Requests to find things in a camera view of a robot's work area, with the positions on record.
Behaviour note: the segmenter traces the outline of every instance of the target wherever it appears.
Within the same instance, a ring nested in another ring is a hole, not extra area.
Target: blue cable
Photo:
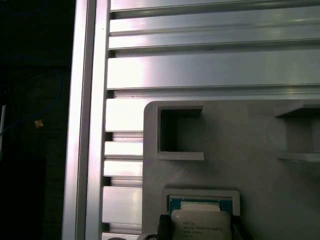
[[[10,57],[6,57],[6,58],[0,58],[0,61],[1,60],[5,60],[5,59],[19,59],[19,58],[22,58],[22,59],[32,59],[32,60],[36,60],[36,61],[40,61],[42,63],[45,63],[44,61],[40,60],[40,59],[37,59],[37,58],[34,58],[34,57],[29,57],[29,56],[10,56]],[[26,120],[29,120],[29,119],[32,119],[32,118],[35,118],[43,113],[45,113],[46,111],[50,110],[58,101],[60,95],[61,95],[61,91],[62,91],[62,78],[61,78],[61,75],[59,74],[58,70],[54,69],[55,71],[55,75],[56,77],[58,78],[60,84],[59,84],[59,91],[55,97],[55,99],[53,100],[52,103],[50,103],[48,106],[46,106],[45,108],[43,108],[42,110],[34,113],[34,114],[30,114],[30,115],[27,115],[13,123],[11,123],[9,126],[7,126],[2,132],[0,132],[0,136],[2,136],[5,132],[7,132],[9,129],[13,128],[14,126],[26,121]]]

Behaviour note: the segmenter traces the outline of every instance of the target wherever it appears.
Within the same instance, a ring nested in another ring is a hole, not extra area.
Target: dark background
[[[0,0],[0,239],[62,234],[75,0]],[[35,120],[43,127],[36,128]]]

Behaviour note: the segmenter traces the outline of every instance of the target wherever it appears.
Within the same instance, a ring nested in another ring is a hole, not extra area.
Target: metal surface
[[[127,225],[141,225],[142,189],[104,187],[102,221]]]
[[[95,7],[95,1],[76,1],[62,240],[85,239]]]
[[[108,61],[107,87],[318,84],[319,62],[319,49],[113,58]]]
[[[104,176],[142,177],[142,161],[107,159],[104,161]]]
[[[140,234],[141,225],[139,224],[121,224],[121,223],[110,223],[109,232],[117,234]]]
[[[320,7],[141,17],[110,22],[110,49],[320,37]]]
[[[104,233],[102,235],[102,240],[109,240],[112,238],[123,238],[126,240],[136,240],[138,235],[128,235],[128,234],[115,234],[115,233]]]
[[[113,132],[112,141],[114,142],[143,142],[144,133],[142,131]]]
[[[310,87],[281,87],[278,88],[236,88],[236,89],[197,89],[195,91],[165,91],[154,96],[137,96],[128,98],[108,99],[106,102],[106,131],[131,132],[143,131],[144,110],[152,101],[183,101],[183,100],[262,100],[262,99],[314,99],[318,96],[320,88]]]
[[[126,188],[142,188],[142,177],[112,177],[111,186]]]
[[[312,0],[112,0],[111,11],[128,11],[128,10],[152,10],[157,8],[181,7],[181,6],[208,6],[218,4],[247,4],[252,2],[254,5],[262,4],[265,7],[290,6],[314,3]]]
[[[107,141],[104,156],[109,159],[142,159],[142,142]]]
[[[86,240],[102,237],[102,175],[105,142],[106,59],[110,0],[97,0],[94,31],[94,57],[92,71],[92,99],[89,133],[88,191],[86,202]]]

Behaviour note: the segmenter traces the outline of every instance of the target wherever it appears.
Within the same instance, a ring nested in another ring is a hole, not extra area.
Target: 3d-printed bracket
[[[203,161],[203,152],[179,151],[177,149],[177,120],[198,118],[203,109],[202,101],[151,102],[144,110],[143,139],[150,141],[153,158],[156,160]]]
[[[320,163],[320,101],[299,100],[273,110],[275,117],[286,122],[287,152],[281,152],[278,158]]]

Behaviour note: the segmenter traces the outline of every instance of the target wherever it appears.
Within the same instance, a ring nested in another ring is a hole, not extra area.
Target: vertical aluminum beam
[[[105,146],[106,86],[110,0],[97,0],[89,134],[86,240],[102,238],[102,177]]]
[[[62,240],[85,239],[95,15],[96,0],[76,1]]]

